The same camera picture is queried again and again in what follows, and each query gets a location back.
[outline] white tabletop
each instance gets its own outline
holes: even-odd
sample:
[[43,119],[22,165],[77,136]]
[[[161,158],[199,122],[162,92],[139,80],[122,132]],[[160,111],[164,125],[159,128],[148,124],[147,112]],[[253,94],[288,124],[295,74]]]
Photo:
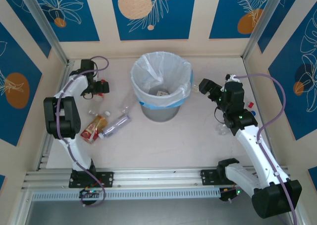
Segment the white tabletop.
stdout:
[[[227,73],[246,75],[241,58],[186,57],[192,64],[194,81],[210,79],[219,85],[225,83]],[[100,77],[109,82],[110,93],[106,94],[101,109],[111,112],[109,122],[121,115],[119,106],[131,89],[130,70],[136,58],[111,58],[108,69]],[[103,60],[96,60],[99,68]],[[74,68],[80,67],[80,60]],[[245,103],[255,103],[248,79],[242,79]],[[93,120],[87,114],[93,100],[79,98],[76,101],[81,117],[81,131]],[[213,116],[216,103],[207,95],[192,92],[180,107],[175,118],[158,123],[147,119],[139,103],[131,109],[131,123],[110,138],[97,139],[94,144],[83,141],[97,168],[186,168],[213,167],[218,161],[236,158],[244,166],[251,166],[244,148],[231,134],[219,135],[219,122]],[[256,120],[261,126],[259,111]],[[71,168],[72,162],[63,146],[54,140],[47,163],[48,169]]]

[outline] white plastic bag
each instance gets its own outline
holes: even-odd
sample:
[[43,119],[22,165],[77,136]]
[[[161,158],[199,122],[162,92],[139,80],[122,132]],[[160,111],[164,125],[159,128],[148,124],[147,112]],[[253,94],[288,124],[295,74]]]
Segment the white plastic bag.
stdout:
[[[144,106],[168,107],[189,96],[191,74],[192,66],[187,60],[173,53],[154,52],[142,55],[134,63],[131,80],[134,92]],[[169,95],[149,95],[149,90],[155,86],[166,89]]]

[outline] red object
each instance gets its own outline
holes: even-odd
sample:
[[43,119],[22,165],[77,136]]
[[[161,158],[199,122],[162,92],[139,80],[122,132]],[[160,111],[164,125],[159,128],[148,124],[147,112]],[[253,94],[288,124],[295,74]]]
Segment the red object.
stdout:
[[253,105],[254,105],[254,103],[251,102],[251,103],[249,103],[248,107],[249,107],[249,108],[252,108]]

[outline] trash can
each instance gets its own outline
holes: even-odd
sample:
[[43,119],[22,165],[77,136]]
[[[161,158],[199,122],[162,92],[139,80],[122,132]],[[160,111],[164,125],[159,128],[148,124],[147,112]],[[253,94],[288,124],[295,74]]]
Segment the trash can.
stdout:
[[131,80],[143,114],[165,122],[176,116],[190,95],[192,66],[173,53],[147,53],[134,63]]

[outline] orange circle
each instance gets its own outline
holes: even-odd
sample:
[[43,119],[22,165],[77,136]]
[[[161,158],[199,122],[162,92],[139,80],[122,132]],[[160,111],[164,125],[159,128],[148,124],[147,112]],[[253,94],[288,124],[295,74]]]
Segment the orange circle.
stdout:
[[54,23],[56,24],[57,27],[60,27],[60,28],[66,27],[66,21],[62,18],[56,18],[54,20]]
[[122,15],[128,19],[146,17],[152,10],[151,0],[118,0],[118,7]]
[[304,92],[304,85],[302,82],[300,81],[297,81],[295,84],[294,84],[294,87],[293,87],[293,90],[294,90],[294,93],[295,95],[302,95],[302,93]]
[[24,108],[30,97],[30,86],[27,78],[21,73],[11,73],[7,76],[4,85],[7,87],[5,96],[9,104],[16,109]]
[[238,23],[238,32],[241,34],[252,33],[262,12],[263,9],[256,9],[253,10],[252,13],[247,13],[246,15],[244,15]]

